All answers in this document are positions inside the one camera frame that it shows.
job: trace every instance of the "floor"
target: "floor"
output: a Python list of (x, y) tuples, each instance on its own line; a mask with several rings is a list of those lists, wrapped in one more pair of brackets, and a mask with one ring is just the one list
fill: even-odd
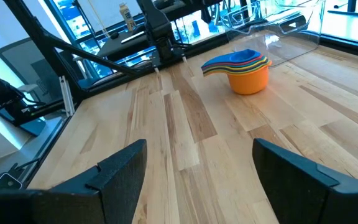
[(278, 223), (251, 149), (264, 138), (358, 178), (358, 57), (319, 47), (241, 96), (200, 65), (229, 45), (85, 100), (29, 188), (49, 189), (137, 139), (148, 161), (133, 223)]
[[(54, 135), (56, 135), (57, 131), (62, 128), (64, 120), (65, 118), (61, 116), (46, 119), (46, 126), (38, 137), (30, 138), (19, 151), (0, 158), (0, 173), (7, 172), (15, 163), (22, 165), (38, 158), (46, 149), (46, 146), (48, 146)], [(23, 181), (28, 174), (29, 170), (25, 170), (19, 177), (19, 180)]]

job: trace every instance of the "glass window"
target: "glass window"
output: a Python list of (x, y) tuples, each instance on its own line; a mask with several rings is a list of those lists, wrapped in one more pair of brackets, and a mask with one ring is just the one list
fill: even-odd
[[(358, 41), (358, 16), (331, 12), (347, 12), (347, 3), (348, 0), (326, 1), (322, 32), (327, 35)], [(356, 12), (358, 13), (358, 0), (356, 1)]]
[[(98, 42), (100, 46), (103, 46), (106, 43), (106, 39), (99, 40)], [(94, 39), (90, 39), (85, 42), (82, 42), (80, 43), (80, 45), (82, 49), (94, 55), (96, 55), (100, 51), (100, 48)], [(96, 62), (91, 62), (91, 64), (100, 77), (105, 77), (106, 75), (112, 74), (112, 70), (108, 67), (100, 65)]]
[(59, 8), (60, 13), (66, 20), (71, 31), (73, 31), (75, 38), (78, 39), (85, 35), (90, 34), (88, 25), (84, 18), (81, 16), (79, 10), (73, 6), (73, 0), (53, 0), (56, 6)]

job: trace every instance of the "black cable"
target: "black cable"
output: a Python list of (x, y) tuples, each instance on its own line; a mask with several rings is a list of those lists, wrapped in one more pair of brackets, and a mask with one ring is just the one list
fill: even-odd
[(27, 100), (27, 101), (30, 102), (30, 103), (35, 103), (37, 106), (45, 105), (44, 102), (39, 102), (39, 101), (30, 100), (30, 99), (28, 99), (26, 96), (24, 96), (24, 98), (25, 98), (25, 100)]

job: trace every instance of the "clear plastic bin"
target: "clear plastic bin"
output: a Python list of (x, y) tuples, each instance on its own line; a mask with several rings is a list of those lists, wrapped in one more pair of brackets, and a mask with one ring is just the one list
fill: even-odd
[(256, 50), (272, 66), (319, 45), (325, 0), (258, 0), (221, 16), (233, 51)]

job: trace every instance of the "bottle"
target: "bottle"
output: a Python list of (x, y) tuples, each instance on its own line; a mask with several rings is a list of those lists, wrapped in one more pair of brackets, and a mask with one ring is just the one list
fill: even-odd
[(125, 20), (125, 23), (127, 24), (128, 31), (132, 32), (135, 29), (136, 23), (134, 18), (132, 18), (131, 12), (129, 11), (129, 8), (126, 6), (125, 3), (120, 3), (119, 12), (121, 13), (122, 17)]

